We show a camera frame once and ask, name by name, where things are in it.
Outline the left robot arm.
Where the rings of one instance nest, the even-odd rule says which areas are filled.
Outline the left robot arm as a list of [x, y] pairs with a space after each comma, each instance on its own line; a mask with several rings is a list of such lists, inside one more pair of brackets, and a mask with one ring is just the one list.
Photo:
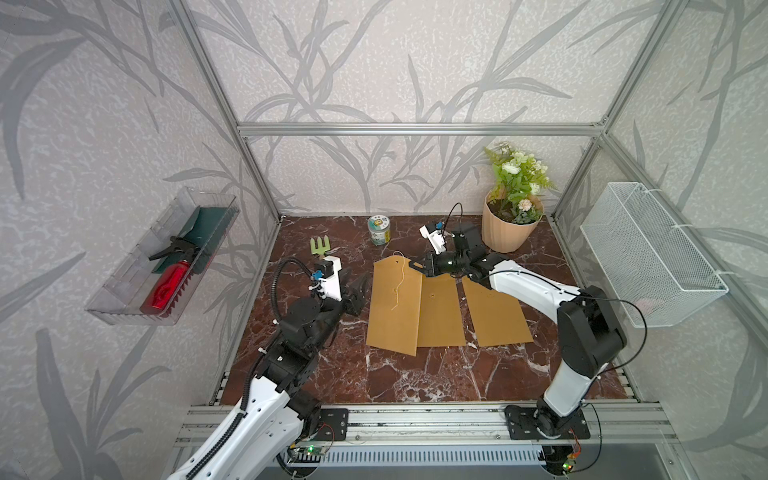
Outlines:
[[321, 402], [303, 389], [345, 315], [366, 305], [365, 274], [330, 296], [326, 285], [293, 301], [244, 382], [243, 396], [172, 479], [255, 479], [295, 441], [320, 429]]

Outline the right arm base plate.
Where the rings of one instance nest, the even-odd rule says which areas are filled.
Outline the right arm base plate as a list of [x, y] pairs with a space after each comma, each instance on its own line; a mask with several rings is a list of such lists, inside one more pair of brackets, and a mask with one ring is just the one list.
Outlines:
[[504, 417], [512, 440], [588, 440], [591, 438], [581, 408], [562, 417], [545, 404], [537, 407], [507, 405], [504, 409]]

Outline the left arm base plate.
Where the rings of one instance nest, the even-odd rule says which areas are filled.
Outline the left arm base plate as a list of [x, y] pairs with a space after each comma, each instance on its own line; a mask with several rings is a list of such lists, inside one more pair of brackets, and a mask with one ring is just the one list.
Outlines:
[[320, 408], [304, 420], [302, 440], [344, 441], [349, 427], [347, 408]]

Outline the kraft file bag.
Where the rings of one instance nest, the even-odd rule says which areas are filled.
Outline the kraft file bag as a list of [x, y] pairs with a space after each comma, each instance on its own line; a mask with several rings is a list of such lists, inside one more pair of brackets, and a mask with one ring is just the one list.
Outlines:
[[472, 324], [480, 347], [533, 341], [519, 301], [507, 294], [462, 279]]
[[422, 282], [417, 346], [457, 347], [465, 344], [456, 280], [450, 275]]
[[374, 264], [367, 345], [415, 356], [423, 275], [401, 255]]

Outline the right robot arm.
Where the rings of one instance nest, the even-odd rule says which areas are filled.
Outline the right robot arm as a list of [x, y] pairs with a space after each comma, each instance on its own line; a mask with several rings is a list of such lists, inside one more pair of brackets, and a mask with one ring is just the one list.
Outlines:
[[489, 251], [475, 225], [446, 230], [446, 222], [421, 226], [419, 233], [431, 250], [409, 266], [427, 277], [457, 274], [488, 290], [509, 295], [538, 310], [558, 328], [561, 364], [550, 386], [533, 409], [511, 406], [505, 416], [512, 426], [531, 420], [545, 437], [556, 437], [579, 420], [581, 405], [600, 374], [627, 346], [627, 337], [614, 311], [615, 304], [600, 288], [578, 289], [536, 274], [508, 257]]

